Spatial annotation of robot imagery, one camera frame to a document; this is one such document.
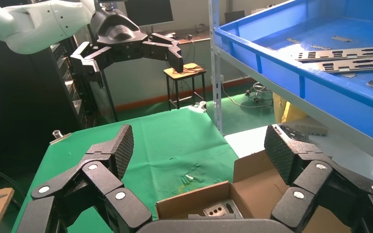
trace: robotic arm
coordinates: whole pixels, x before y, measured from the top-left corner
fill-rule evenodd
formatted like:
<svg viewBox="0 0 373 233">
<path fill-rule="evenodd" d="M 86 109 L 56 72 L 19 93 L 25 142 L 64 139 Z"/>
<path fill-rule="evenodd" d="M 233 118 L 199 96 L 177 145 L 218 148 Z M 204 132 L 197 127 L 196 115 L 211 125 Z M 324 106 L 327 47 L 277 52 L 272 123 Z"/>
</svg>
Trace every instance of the robotic arm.
<svg viewBox="0 0 373 233">
<path fill-rule="evenodd" d="M 372 180 L 339 166 L 315 145 L 292 140 L 278 125 L 268 126 L 264 146 L 290 186 L 270 219 L 152 222 L 148 208 L 121 182 L 134 149 L 132 127 L 123 125 L 114 139 L 92 145 L 76 166 L 32 191 L 17 233 L 67 233 L 92 206 L 114 233 L 301 233 L 318 205 L 352 233 L 373 233 Z"/>
<path fill-rule="evenodd" d="M 0 41 L 16 53 L 31 54 L 73 36 L 87 24 L 97 46 L 83 43 L 74 54 L 83 65 L 98 63 L 91 65 L 94 72 L 113 62 L 141 57 L 169 61 L 176 71 L 183 71 L 178 41 L 158 34 L 148 37 L 121 11 L 96 9 L 93 0 L 49 0 L 0 8 Z"/>
</svg>

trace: green table cover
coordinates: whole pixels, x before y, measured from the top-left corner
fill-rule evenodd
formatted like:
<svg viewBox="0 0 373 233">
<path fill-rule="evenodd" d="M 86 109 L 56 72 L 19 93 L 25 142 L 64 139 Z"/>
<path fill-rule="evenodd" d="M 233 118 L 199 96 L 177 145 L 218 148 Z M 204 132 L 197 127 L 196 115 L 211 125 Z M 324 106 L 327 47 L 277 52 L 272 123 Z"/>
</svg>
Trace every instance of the green table cover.
<svg viewBox="0 0 373 233">
<path fill-rule="evenodd" d="M 207 114 L 181 109 L 103 125 L 75 132 L 49 146 L 12 232 L 16 232 L 34 188 L 77 165 L 92 144 L 111 140 L 122 124 L 132 125 L 135 141 L 134 154 L 122 181 L 150 209 L 154 220 L 157 201 L 232 181 L 237 156 Z M 111 230 L 95 209 L 89 208 L 68 232 Z"/>
</svg>

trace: orange baseboard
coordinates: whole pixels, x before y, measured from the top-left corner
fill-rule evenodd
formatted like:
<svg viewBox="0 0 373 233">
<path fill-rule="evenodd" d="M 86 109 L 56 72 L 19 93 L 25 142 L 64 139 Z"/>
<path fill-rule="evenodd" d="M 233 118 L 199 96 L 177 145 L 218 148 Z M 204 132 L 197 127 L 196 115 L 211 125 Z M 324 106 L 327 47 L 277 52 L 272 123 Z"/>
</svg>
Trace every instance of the orange baseboard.
<svg viewBox="0 0 373 233">
<path fill-rule="evenodd" d="M 251 78 L 239 79 L 239 80 L 235 80 L 235 81 L 232 81 L 232 82 L 229 82 L 229 83 L 224 83 L 224 87 L 228 88 L 228 87 L 231 87 L 231 86 L 238 86 L 238 85 L 242 85 L 242 84 L 246 84 L 246 83 L 253 83 L 253 82 L 255 82 L 255 80 L 253 80 Z M 205 91 L 207 93 L 209 91 L 212 91 L 212 86 L 206 86 Z M 195 89 L 195 92 L 202 93 L 202 88 Z M 182 91 L 182 92 L 179 93 L 179 98 L 182 99 L 182 98 L 188 97 L 190 94 L 191 94 L 190 91 Z M 117 112 L 125 111 L 125 110 L 129 110 L 129 109 L 143 107 L 143 106 L 146 106 L 146 105 L 151 105 L 151 104 L 156 104 L 156 103 L 159 103 L 159 102 L 164 102 L 164 101 L 167 101 L 167 100 L 168 100 L 167 95 L 157 96 L 157 97 L 147 99 L 147 100 L 141 100 L 141 101 L 136 101 L 136 102 L 131 102 L 131 103 L 126 103 L 126 104 L 123 104 L 123 105 L 115 106 L 115 110 Z"/>
</svg>

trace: white robotic arm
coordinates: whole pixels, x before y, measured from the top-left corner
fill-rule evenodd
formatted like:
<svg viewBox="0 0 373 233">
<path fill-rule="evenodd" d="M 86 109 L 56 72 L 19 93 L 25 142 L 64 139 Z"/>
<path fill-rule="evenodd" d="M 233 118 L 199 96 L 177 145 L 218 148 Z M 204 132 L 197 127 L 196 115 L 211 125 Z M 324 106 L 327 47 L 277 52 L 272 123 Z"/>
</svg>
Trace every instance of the white robotic arm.
<svg viewBox="0 0 373 233">
<path fill-rule="evenodd" d="M 0 8 L 0 41 L 16 53 L 31 54 L 74 35 L 90 23 L 93 0 L 50 0 Z"/>
</svg>

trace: metal shelving rack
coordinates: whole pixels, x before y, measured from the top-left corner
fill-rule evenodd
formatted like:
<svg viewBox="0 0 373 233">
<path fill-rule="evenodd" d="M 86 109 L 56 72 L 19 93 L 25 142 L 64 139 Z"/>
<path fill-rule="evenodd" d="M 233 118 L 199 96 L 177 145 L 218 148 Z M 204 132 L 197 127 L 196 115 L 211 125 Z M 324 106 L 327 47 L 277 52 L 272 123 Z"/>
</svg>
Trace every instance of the metal shelving rack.
<svg viewBox="0 0 373 233">
<path fill-rule="evenodd" d="M 368 153 L 373 157 L 373 138 L 362 133 L 361 131 L 345 124 L 336 117 L 322 111 L 315 107 L 305 99 L 300 98 L 297 95 L 292 94 L 276 83 L 265 78 L 260 73 L 256 72 L 252 68 L 248 67 L 244 63 L 237 60 L 227 52 L 223 51 L 217 46 L 217 38 L 215 35 L 215 29 L 219 27 L 220 15 L 219 15 L 219 0 L 208 0 L 209 4 L 209 21 L 210 21 L 210 37 L 211 37 L 211 67 L 212 67 L 212 89 L 214 95 L 214 117 L 217 128 L 222 132 L 222 108 L 221 108 L 221 73 L 220 73 L 220 59 L 224 59 L 229 62 L 242 72 L 246 73 L 253 79 L 257 80 L 269 90 L 288 100 L 312 118 L 319 121 L 321 124 L 332 129 L 343 138 L 347 138 L 349 142 L 360 148 L 364 152 Z"/>
</svg>

